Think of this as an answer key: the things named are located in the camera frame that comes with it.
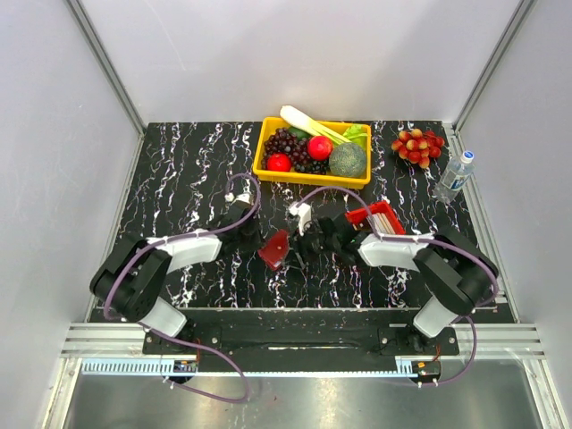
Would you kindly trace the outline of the red card holder wallet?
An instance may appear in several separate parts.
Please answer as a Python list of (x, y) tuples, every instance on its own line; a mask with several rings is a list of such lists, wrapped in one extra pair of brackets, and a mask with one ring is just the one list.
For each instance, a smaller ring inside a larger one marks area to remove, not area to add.
[(276, 271), (282, 266), (286, 256), (290, 251), (289, 233), (285, 230), (278, 230), (257, 253), (265, 264)]

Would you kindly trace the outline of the red plastic card bin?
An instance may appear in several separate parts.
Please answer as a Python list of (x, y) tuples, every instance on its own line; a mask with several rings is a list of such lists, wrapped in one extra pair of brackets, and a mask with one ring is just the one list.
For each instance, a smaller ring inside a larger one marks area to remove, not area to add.
[(374, 203), (369, 206), (369, 210), (371, 212), (371, 216), (367, 214), (367, 211), (364, 208), (359, 208), (347, 212), (345, 217), (357, 231), (366, 231), (371, 229), (369, 220), (372, 220), (374, 222), (375, 228), (382, 234), (406, 234), (397, 215), (387, 202), (380, 201)]

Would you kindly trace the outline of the stack of credit cards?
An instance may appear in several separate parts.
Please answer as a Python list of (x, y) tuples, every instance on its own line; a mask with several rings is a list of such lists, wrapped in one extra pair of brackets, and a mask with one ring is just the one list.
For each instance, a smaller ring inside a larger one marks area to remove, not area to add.
[(384, 213), (377, 213), (371, 216), (376, 230), (382, 234), (396, 235), (397, 232), (393, 228), (389, 217)]

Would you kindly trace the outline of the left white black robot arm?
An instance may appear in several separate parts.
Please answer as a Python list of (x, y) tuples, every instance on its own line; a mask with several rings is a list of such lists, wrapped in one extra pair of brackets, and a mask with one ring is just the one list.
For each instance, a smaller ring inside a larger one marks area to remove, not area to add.
[(194, 332), (189, 319), (160, 297), (167, 275), (236, 252), (253, 252), (262, 243), (254, 196), (229, 193), (226, 198), (227, 211), (214, 219), (210, 231), (166, 238), (126, 234), (96, 271), (90, 292), (127, 321), (161, 332), (172, 352), (190, 349)]

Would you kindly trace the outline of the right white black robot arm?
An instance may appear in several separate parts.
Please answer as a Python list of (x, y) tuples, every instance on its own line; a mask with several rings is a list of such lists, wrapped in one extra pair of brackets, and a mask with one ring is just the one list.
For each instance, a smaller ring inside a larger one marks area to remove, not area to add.
[(369, 226), (360, 230), (344, 214), (313, 218), (311, 206), (301, 202), (292, 204), (289, 214), (298, 220), (285, 257), (291, 265), (308, 269), (320, 255), (331, 253), (351, 266), (390, 266), (422, 275), (431, 297), (406, 333), (408, 346), (416, 353), (429, 352), (444, 328), (494, 300), (497, 293), (496, 265), (453, 228), (435, 234), (388, 234), (367, 213)]

